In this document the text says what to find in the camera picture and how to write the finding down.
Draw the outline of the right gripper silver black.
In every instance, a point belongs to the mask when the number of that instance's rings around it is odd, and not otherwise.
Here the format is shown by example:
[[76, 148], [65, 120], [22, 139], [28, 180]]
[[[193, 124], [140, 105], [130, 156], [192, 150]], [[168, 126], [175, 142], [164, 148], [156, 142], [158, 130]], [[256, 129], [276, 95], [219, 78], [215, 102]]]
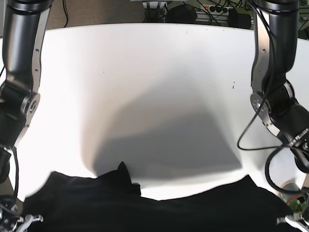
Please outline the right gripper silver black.
[[19, 215], [15, 203], [16, 199], [13, 196], [4, 195], [0, 197], [1, 232], [27, 232], [33, 223], [43, 222], [42, 215]]

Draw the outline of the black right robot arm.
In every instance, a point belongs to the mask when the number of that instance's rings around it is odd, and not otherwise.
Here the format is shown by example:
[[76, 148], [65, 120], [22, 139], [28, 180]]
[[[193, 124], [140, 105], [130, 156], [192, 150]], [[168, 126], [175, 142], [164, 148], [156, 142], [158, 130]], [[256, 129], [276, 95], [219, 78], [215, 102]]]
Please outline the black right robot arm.
[[19, 188], [17, 146], [26, 134], [40, 102], [41, 53], [46, 25], [53, 1], [9, 0], [6, 5], [2, 38], [1, 72], [6, 73], [0, 86], [0, 181], [15, 162], [13, 195], [0, 197], [0, 230], [24, 232], [42, 216], [20, 216], [13, 210]]

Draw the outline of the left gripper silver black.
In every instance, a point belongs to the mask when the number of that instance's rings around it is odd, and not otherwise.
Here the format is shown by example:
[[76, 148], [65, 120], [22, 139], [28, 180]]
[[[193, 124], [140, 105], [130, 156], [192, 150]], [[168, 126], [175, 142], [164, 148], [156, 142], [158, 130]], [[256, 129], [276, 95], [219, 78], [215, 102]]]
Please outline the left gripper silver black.
[[300, 230], [301, 232], [309, 232], [309, 222], [304, 220], [302, 213], [294, 213], [293, 215], [286, 215], [276, 219], [276, 224], [287, 223], [291, 227]]

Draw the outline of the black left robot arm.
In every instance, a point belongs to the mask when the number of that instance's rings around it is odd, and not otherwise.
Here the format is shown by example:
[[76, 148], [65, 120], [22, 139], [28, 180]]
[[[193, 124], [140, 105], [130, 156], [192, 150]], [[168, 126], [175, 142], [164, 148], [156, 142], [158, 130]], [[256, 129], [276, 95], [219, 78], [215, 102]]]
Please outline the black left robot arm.
[[297, 0], [251, 0], [255, 57], [251, 72], [251, 104], [267, 130], [281, 141], [272, 147], [265, 165], [268, 184], [283, 194], [271, 179], [269, 167], [282, 149], [289, 149], [304, 173], [309, 171], [309, 112], [296, 99], [286, 74], [294, 65], [297, 47]]

